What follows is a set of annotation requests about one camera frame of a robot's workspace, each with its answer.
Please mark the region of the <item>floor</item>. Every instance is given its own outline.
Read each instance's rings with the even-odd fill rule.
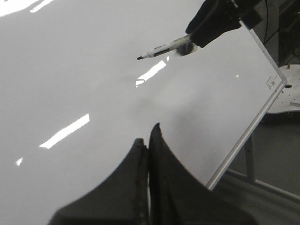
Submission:
[[[254,131],[256,178],[300,195],[300,112],[267,115]],[[244,149],[230,166],[247,174]],[[252,214],[259,225],[300,225],[300,205],[229,175],[214,192]]]

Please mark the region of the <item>whiteboard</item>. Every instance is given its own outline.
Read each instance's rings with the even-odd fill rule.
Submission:
[[[184,36],[200,0],[40,2],[0,17],[0,224],[46,224],[157,122],[212,189],[284,86],[245,27],[185,57],[136,60]]]

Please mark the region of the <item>cable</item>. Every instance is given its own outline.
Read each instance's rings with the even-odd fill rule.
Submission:
[[[267,0],[265,0],[266,3],[266,9],[267,9],[267,24],[266,24],[266,32],[264,35],[264,39],[263,39],[263,44],[266,44],[266,39],[267,39],[267,33],[268,33],[268,25],[269,25],[269,7],[268,7],[268,2]]]

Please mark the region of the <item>marker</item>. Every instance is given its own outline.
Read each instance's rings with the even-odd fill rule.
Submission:
[[[184,44],[190,43],[191,39],[189,37],[190,37],[190,34],[188,34],[184,37],[178,38],[174,41],[170,41],[159,47],[153,48],[153,49],[149,50],[146,54],[138,57],[137,59],[142,60],[145,58],[153,58],[153,57],[159,56],[161,54],[167,53],[169,51],[172,51],[174,49],[177,49],[178,47],[180,47]]]

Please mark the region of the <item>metal rod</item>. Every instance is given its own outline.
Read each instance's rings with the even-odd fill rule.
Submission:
[[[234,170],[231,170],[231,169],[228,169],[227,172],[226,172],[228,175],[231,175],[232,177],[235,177],[239,180],[242,180],[244,182],[247,182],[253,186],[256,186],[258,188],[261,188],[261,189],[264,189],[266,191],[269,191],[275,195],[278,195],[282,198],[285,198],[287,200],[290,200],[292,202],[295,202],[297,204],[300,204],[300,196],[298,195],[295,195],[291,192],[288,192],[288,191],[285,191],[285,190],[282,190],[278,187],[275,187],[273,185],[270,185],[270,184],[267,184],[265,182],[262,182],[260,180],[255,180],[254,182],[250,181],[246,175],[244,174],[241,174],[239,172],[236,172]]]
[[[255,165],[254,165],[254,134],[248,138],[245,144],[245,155],[246,155],[246,167],[247,167],[247,177],[250,181],[254,182],[255,178]]]

